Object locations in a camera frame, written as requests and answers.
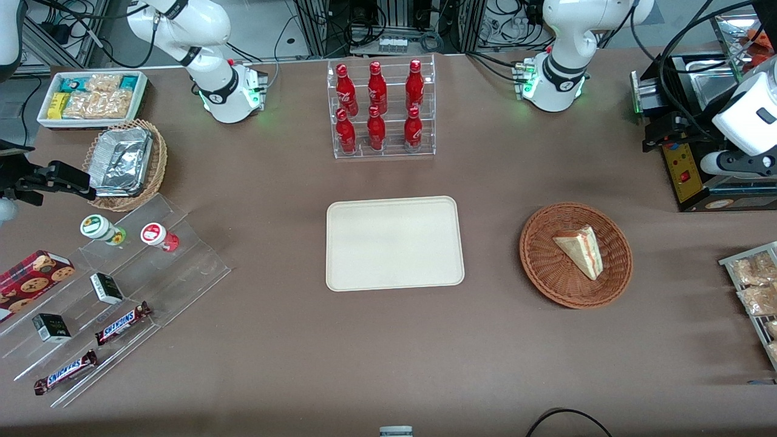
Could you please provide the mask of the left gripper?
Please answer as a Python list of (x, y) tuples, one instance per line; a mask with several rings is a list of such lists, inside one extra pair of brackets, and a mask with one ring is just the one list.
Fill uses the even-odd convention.
[(727, 147), (726, 138), (711, 122), (712, 113), (702, 113), (696, 117), (686, 117), (680, 112), (654, 117), (645, 126), (643, 153), (649, 153), (662, 147), (671, 149), (675, 144), (707, 143), (715, 150)]

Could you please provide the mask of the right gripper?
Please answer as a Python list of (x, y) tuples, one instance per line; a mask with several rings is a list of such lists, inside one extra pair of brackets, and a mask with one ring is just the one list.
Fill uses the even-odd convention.
[(50, 161), (47, 167), (30, 163), (2, 163), (2, 198), (41, 206), (44, 198), (41, 192), (66, 192), (90, 202), (97, 198), (90, 186), (89, 174), (63, 161)]

